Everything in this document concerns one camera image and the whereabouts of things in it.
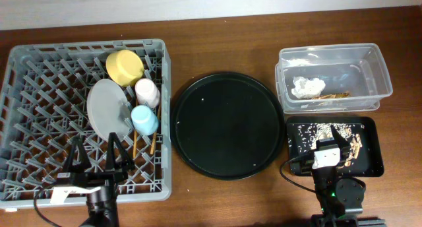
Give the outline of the yellow bowl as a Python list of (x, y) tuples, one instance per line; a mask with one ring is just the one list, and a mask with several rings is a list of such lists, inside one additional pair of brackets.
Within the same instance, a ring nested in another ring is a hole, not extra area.
[(141, 58), (128, 49), (108, 55), (105, 66), (109, 77), (120, 86), (133, 86), (144, 74)]

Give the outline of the food scraps pile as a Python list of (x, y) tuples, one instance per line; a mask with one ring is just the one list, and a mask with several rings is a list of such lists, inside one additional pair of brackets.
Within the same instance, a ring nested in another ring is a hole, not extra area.
[(311, 150), (311, 158), (314, 161), (314, 152), (326, 150), (330, 148), (340, 149), (340, 162), (337, 166), (331, 168), (349, 167), (352, 164), (352, 159), (359, 156), (359, 151), (362, 148), (361, 138), (359, 134), (351, 132), (351, 126), (341, 123), (319, 123), (316, 126), (316, 137), (318, 140), (314, 142)]

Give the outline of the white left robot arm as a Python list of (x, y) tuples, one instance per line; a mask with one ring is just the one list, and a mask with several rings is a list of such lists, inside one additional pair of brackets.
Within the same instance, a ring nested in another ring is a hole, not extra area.
[(121, 145), (116, 133), (109, 134), (105, 170), (87, 172), (90, 167), (82, 139), (74, 138), (63, 171), (57, 175), (56, 185), (98, 188), (99, 190), (86, 195), (88, 218), (82, 225), (118, 226), (118, 184), (128, 178), (128, 171), (134, 170), (135, 163)]

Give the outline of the blue plastic cup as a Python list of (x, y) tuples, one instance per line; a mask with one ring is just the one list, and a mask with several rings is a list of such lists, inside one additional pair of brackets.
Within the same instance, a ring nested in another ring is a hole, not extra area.
[(158, 118), (148, 106), (138, 105), (133, 108), (131, 120), (134, 128), (141, 135), (152, 135), (158, 129)]

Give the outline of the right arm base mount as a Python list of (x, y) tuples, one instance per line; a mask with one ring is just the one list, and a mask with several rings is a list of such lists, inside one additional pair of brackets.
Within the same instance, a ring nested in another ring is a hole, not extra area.
[(323, 215), (312, 215), (310, 227), (387, 227), (386, 221), (379, 218), (329, 218)]

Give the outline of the grey-white round plate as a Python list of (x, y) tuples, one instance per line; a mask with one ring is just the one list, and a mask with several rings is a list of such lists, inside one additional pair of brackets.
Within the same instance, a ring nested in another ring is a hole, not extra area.
[(110, 133), (120, 140), (131, 132), (128, 102), (122, 88), (110, 79), (99, 80), (89, 91), (87, 114), (89, 122), (100, 138), (107, 141)]

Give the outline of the pink plastic cup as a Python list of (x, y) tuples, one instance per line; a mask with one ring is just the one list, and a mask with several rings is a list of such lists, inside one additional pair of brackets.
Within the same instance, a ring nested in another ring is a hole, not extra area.
[(135, 84), (136, 99), (140, 105), (155, 108), (160, 103), (160, 91), (150, 79), (140, 79)]

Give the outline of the white tissue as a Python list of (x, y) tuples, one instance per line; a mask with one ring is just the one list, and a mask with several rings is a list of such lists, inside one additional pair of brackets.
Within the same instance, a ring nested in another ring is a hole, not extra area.
[(325, 89), (325, 82), (318, 78), (307, 79), (305, 77), (294, 77), (294, 87), (291, 93), (298, 99), (311, 99), (320, 96)]

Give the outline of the wooden chopstick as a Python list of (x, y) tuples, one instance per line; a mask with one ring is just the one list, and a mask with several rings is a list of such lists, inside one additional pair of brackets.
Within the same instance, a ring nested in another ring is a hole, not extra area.
[[(158, 126), (160, 125), (161, 110), (162, 110), (162, 104), (159, 105), (158, 111), (157, 111)], [(155, 154), (157, 136), (158, 136), (158, 127), (153, 134), (152, 144), (150, 147), (150, 155)]]
[[(135, 107), (138, 106), (138, 100), (135, 99)], [(136, 148), (137, 148), (137, 141), (138, 141), (138, 133), (135, 129), (135, 125), (134, 125), (134, 137), (133, 137), (133, 160), (136, 159)]]

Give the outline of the gold snack wrapper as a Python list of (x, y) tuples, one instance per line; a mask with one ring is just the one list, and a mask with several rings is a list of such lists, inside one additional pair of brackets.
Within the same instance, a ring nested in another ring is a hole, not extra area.
[(317, 96), (312, 98), (312, 100), (323, 100), (323, 99), (334, 99), (334, 98), (347, 98), (349, 97), (349, 92), (342, 92), (342, 93), (335, 93), (335, 94), (327, 94), (322, 96)]

